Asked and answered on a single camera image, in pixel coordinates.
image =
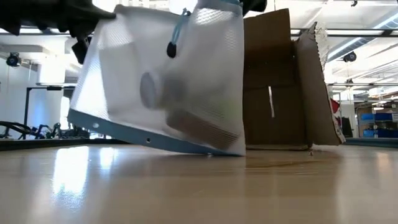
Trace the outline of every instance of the open cardboard box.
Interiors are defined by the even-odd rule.
[[[288,9],[244,20],[247,148],[303,150],[345,141],[323,79],[315,25],[292,41]]]

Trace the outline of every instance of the blue cord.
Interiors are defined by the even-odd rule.
[[[230,3],[230,4],[235,4],[237,6],[242,6],[242,3],[240,3],[239,0],[220,0],[220,1]],[[188,20],[189,16],[191,16],[191,12],[188,11],[187,8],[185,8],[182,11],[180,20],[177,22],[177,25],[174,27],[172,39],[171,39],[169,45],[167,46],[167,55],[170,58],[175,58],[175,56],[177,55],[177,41],[180,38],[180,33],[181,33],[183,23]]]
[[[182,11],[182,14],[180,16],[180,20],[177,23],[177,25],[175,26],[174,31],[173,31],[173,36],[172,36],[171,43],[173,43],[174,45],[177,44],[178,38],[180,38],[182,25],[188,19],[189,16],[191,16],[191,12],[188,11],[187,8],[185,8]]]

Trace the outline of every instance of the white wall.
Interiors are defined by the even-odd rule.
[[[23,123],[25,96],[28,86],[35,86],[37,72],[19,67],[8,67],[0,58],[0,121]],[[60,120],[60,105],[63,91],[32,90],[30,92],[28,126],[47,124],[52,126]],[[14,138],[19,135],[11,132]]]
[[[355,117],[355,106],[354,103],[342,103],[341,104],[341,113],[343,117],[349,118],[349,122],[351,123],[351,129],[353,129],[353,137],[358,138],[358,125]]]

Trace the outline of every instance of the white mesh bag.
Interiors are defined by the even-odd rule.
[[[168,151],[244,155],[239,1],[202,0],[181,16],[115,13],[95,29],[70,122]]]

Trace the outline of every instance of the black robotic arm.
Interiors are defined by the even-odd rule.
[[[243,14],[264,11],[267,0],[240,0]],[[115,14],[93,5],[92,0],[0,0],[0,28],[19,35],[22,26],[38,27],[42,32],[56,28],[69,31],[78,43],[73,51],[83,63],[90,38],[100,19],[114,19]]]

